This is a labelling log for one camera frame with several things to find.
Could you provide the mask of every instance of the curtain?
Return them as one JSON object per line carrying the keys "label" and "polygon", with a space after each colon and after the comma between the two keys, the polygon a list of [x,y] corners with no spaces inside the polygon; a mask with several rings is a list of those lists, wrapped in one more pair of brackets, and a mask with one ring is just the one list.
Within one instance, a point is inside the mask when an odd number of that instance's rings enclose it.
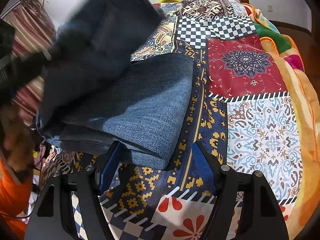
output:
{"label": "curtain", "polygon": [[[53,23],[38,0],[21,0],[4,18],[15,28],[12,53],[25,57],[32,52],[47,49],[55,37]],[[44,81],[37,77],[17,92],[13,103],[20,109],[20,116],[26,125],[32,124],[42,97]]]}

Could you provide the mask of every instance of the baseboard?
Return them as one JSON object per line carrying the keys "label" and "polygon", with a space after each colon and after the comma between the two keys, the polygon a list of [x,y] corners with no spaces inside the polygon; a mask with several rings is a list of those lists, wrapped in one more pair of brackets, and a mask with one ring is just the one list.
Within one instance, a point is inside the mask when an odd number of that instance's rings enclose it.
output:
{"label": "baseboard", "polygon": [[311,36],[311,32],[306,28],[303,28],[303,27],[300,27],[300,26],[297,26],[294,24],[290,24],[290,23],[284,23],[284,22],[278,22],[278,21],[270,21],[270,22],[272,22],[273,25],[276,27],[284,27],[284,28],[288,28],[288,29],[292,29],[292,30],[301,31],[301,32],[307,33]]}

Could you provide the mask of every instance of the black and white checkered patch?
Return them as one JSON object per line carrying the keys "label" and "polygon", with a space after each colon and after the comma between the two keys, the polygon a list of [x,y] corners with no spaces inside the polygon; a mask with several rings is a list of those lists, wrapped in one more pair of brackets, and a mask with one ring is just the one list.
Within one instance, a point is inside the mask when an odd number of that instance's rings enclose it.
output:
{"label": "black and white checkered patch", "polygon": [[201,49],[206,46],[206,39],[210,37],[231,40],[252,33],[255,33],[255,27],[249,18],[224,17],[213,20],[182,16],[179,17],[177,40]]}

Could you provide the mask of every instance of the metal screw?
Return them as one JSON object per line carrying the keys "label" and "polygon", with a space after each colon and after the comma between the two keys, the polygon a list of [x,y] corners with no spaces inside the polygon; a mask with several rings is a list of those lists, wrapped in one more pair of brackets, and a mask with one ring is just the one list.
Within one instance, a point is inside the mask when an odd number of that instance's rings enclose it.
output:
{"label": "metal screw", "polygon": [[228,165],[222,165],[221,166],[221,169],[223,170],[223,171],[228,171],[228,170],[230,170],[230,167],[228,166]]}
{"label": "metal screw", "polygon": [[94,165],[93,164],[89,164],[85,167],[86,171],[92,171],[94,169]]}
{"label": "metal screw", "polygon": [[257,176],[257,177],[262,177],[263,176],[263,173],[261,171],[255,171],[254,174]]}
{"label": "metal screw", "polygon": [[60,175],[60,171],[54,171],[52,173],[52,176],[54,176],[54,177],[58,177],[59,175]]}

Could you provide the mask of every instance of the colorful blanket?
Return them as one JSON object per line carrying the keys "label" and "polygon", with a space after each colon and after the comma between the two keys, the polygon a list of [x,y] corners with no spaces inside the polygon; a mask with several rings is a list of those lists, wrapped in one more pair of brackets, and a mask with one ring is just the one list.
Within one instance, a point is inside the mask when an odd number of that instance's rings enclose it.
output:
{"label": "colorful blanket", "polygon": [[[166,170],[120,164],[100,197],[114,238],[200,238],[215,197],[192,156],[191,145],[199,140],[221,164],[263,172],[294,239],[320,200],[320,107],[294,42],[262,14],[255,17],[253,7],[246,10],[234,0],[155,6],[168,18],[132,61],[164,53],[190,56],[191,98]],[[54,147],[40,183],[54,170],[78,172],[96,158]],[[238,192],[227,239],[236,235],[242,197]],[[76,192],[72,204],[79,237],[86,239]]]}

